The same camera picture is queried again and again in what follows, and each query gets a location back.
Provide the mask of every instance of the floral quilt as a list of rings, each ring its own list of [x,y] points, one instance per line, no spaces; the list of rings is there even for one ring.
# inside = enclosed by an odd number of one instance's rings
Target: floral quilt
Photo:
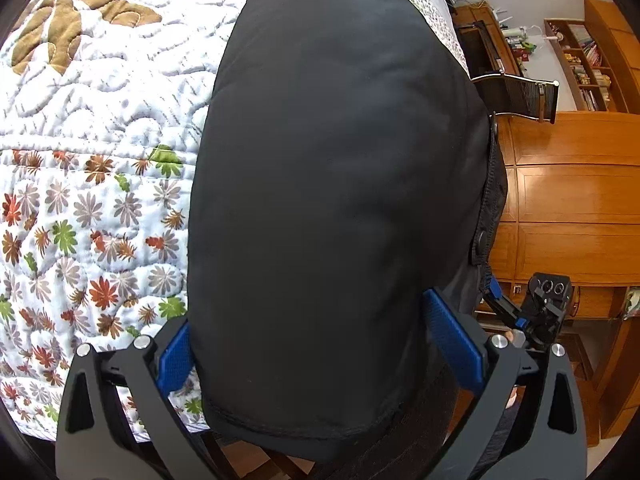
[[[194,165],[244,1],[32,0],[0,48],[0,396],[23,433],[55,440],[79,344],[124,348],[185,313]],[[195,373],[171,401],[206,428]]]

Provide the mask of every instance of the quilted stitching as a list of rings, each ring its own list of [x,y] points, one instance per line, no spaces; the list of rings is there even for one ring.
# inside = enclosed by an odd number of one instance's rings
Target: quilted stitching
[[[191,181],[244,1],[32,0],[0,48],[0,396],[23,432],[55,439],[78,344],[124,348],[187,309]],[[194,372],[170,399],[206,428]]]

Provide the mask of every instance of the black office chair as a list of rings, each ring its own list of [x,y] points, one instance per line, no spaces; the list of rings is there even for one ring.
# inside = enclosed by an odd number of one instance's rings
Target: black office chair
[[[471,80],[489,112],[518,115],[539,121],[556,121],[558,81],[538,81],[505,73],[486,74]]]

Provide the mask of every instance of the white quilt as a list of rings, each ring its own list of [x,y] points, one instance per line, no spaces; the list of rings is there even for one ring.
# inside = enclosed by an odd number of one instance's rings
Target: white quilt
[[[185,312],[194,165],[244,2],[32,0],[1,47],[0,395],[22,432],[55,440],[81,342],[124,348]],[[195,374],[171,400],[206,428]]]

